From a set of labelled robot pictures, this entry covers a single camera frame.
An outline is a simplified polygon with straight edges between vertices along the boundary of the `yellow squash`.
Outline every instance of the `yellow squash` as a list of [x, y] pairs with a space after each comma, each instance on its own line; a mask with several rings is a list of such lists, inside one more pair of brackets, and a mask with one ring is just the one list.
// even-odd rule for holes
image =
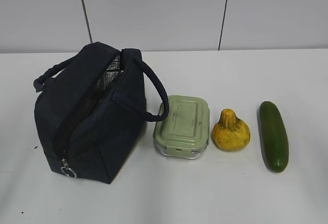
[[224, 109], [220, 120], [213, 129], [215, 144], [225, 151], [238, 151], [248, 145], [251, 132], [247, 124], [239, 119], [235, 112]]

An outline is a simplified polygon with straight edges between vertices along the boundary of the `zipper pull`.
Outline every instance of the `zipper pull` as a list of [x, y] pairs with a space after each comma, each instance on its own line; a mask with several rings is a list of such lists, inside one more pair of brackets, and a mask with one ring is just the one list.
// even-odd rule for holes
[[[72, 169], [68, 166], [68, 163], [67, 163], [66, 159], [63, 158], [61, 161], [63, 162], [63, 165], [64, 165], [63, 167], [60, 168], [61, 171], [62, 171], [62, 173], [65, 174], [65, 175], [68, 176], [68, 177], [76, 178], [76, 177], [77, 177], [76, 172], [75, 172], [74, 170], [72, 170]], [[67, 173], [66, 171], [70, 171], [74, 176], [71, 176], [71, 175], [70, 175], [69, 173]]]

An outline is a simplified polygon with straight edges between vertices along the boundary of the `glass food container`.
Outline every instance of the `glass food container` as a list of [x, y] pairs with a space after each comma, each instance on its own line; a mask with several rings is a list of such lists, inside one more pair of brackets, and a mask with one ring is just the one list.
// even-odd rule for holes
[[169, 96], [170, 113], [156, 123], [155, 148], [165, 156], [196, 159], [206, 149], [210, 134], [210, 110], [198, 97]]

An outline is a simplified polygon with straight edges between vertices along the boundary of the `bag handle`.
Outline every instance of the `bag handle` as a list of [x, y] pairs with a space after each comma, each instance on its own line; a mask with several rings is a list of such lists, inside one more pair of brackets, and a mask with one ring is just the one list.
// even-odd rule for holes
[[139, 69], [146, 74], [146, 76], [150, 79], [150, 81], [155, 86], [160, 98], [162, 99], [164, 111], [161, 115], [153, 115], [146, 110], [140, 109], [136, 107], [128, 98], [125, 96], [115, 92], [113, 93], [112, 99], [116, 101], [118, 104], [122, 105], [127, 110], [133, 111], [134, 113], [143, 117], [146, 121], [161, 121], [164, 120], [169, 115], [169, 98], [165, 91], [164, 86], [154, 73], [154, 71], [141, 59], [134, 58], [135, 63], [138, 65]]
[[46, 86], [50, 85], [55, 79], [51, 78], [55, 74], [59, 73], [61, 70], [70, 65], [73, 61], [73, 58], [70, 58], [60, 64], [54, 65], [52, 68], [48, 69], [43, 75], [33, 82], [33, 86], [36, 92], [44, 91]]

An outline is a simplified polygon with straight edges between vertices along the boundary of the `green cucumber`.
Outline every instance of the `green cucumber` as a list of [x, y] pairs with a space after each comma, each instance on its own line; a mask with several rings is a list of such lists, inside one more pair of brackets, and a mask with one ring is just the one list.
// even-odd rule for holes
[[285, 170], [289, 158], [288, 138], [277, 106], [264, 101], [259, 109], [266, 166], [277, 173]]

